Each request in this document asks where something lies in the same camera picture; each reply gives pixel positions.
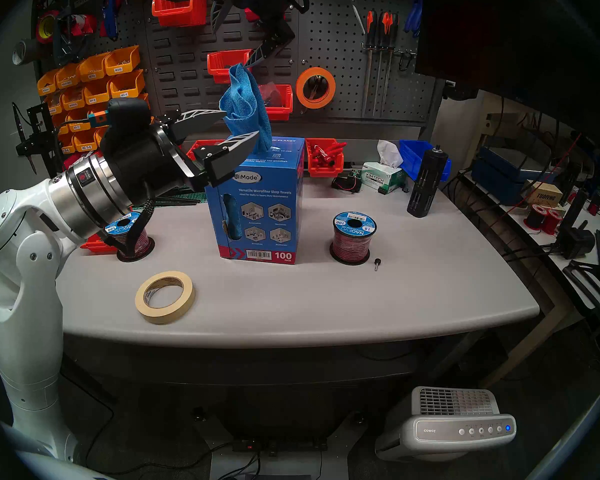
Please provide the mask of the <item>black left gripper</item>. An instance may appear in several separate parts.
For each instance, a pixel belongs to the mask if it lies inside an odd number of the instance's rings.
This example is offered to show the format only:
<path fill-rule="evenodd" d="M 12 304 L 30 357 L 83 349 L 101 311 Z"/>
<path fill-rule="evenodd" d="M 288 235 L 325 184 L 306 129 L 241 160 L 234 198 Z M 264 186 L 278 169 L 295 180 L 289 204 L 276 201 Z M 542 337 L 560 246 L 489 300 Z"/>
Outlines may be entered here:
<path fill-rule="evenodd" d="M 218 109 L 182 113 L 171 123 L 173 140 L 183 142 L 225 116 L 227 112 Z M 163 125 L 132 129 L 110 125 L 101 140 L 101 153 L 127 200 L 140 206 L 173 188 L 186 186 L 201 193 L 205 186 L 217 187 L 231 179 L 259 142 L 259 134 L 256 130 L 197 147 L 196 163 L 203 170 L 183 153 Z"/>

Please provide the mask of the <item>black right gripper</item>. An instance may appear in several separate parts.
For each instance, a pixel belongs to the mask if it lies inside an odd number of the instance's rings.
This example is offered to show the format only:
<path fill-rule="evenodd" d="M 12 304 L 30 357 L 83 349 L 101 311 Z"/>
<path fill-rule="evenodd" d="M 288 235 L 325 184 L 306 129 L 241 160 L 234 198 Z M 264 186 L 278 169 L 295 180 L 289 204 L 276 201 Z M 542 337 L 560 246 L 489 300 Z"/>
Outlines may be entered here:
<path fill-rule="evenodd" d="M 212 0 L 210 25 L 212 32 L 218 32 L 232 7 L 241 10 L 249 8 L 258 18 L 269 36 L 257 48 L 250 51 L 243 63 L 244 69 L 252 69 L 277 54 L 284 42 L 295 38 L 294 32 L 285 21 L 285 13 L 293 7 L 300 14 L 310 9 L 309 0 Z"/>

